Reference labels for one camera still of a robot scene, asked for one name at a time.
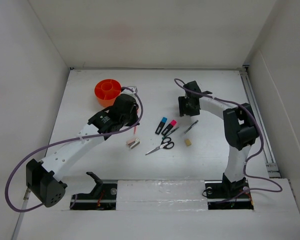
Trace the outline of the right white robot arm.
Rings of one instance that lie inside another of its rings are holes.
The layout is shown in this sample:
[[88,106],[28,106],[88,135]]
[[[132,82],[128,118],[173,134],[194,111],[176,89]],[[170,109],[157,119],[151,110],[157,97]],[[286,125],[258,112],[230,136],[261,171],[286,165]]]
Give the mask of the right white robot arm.
[[179,115],[197,116],[200,111],[209,112],[223,120],[224,135],[229,145],[228,162],[219,183],[206,183],[208,199],[229,199],[247,187],[244,166],[260,129],[250,104],[239,104],[212,96],[210,91],[202,92],[196,81],[185,83],[176,78],[175,83],[185,90],[185,96],[178,97]]

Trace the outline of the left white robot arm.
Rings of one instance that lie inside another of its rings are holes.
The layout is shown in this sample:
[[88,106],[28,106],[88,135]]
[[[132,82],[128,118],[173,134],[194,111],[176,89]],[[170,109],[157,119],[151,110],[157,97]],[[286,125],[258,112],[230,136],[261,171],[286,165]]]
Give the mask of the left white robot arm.
[[103,143],[111,133],[131,127],[138,121],[139,105],[128,94],[120,94],[109,106],[93,115],[78,133],[79,140],[64,144],[53,154],[40,161],[32,159],[26,164],[26,185],[31,192],[50,208],[66,193],[62,178],[70,168],[95,146]]

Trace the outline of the green gel pen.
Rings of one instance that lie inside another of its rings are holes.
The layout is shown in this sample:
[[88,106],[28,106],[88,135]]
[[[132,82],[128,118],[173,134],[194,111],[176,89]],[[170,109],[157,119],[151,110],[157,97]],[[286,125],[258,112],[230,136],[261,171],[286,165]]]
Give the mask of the green gel pen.
[[165,136],[163,136],[161,139],[165,139],[167,138],[168,136],[170,136],[172,133],[174,133],[175,131],[177,131],[180,127],[176,127],[175,129],[171,130],[170,132],[168,132]]

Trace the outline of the black pen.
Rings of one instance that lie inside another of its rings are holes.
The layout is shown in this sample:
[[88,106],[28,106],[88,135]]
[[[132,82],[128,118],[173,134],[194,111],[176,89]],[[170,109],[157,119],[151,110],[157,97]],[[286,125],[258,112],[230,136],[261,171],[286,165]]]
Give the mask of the black pen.
[[197,123],[199,120],[196,120],[194,123],[192,123],[185,131],[183,134],[187,134]]

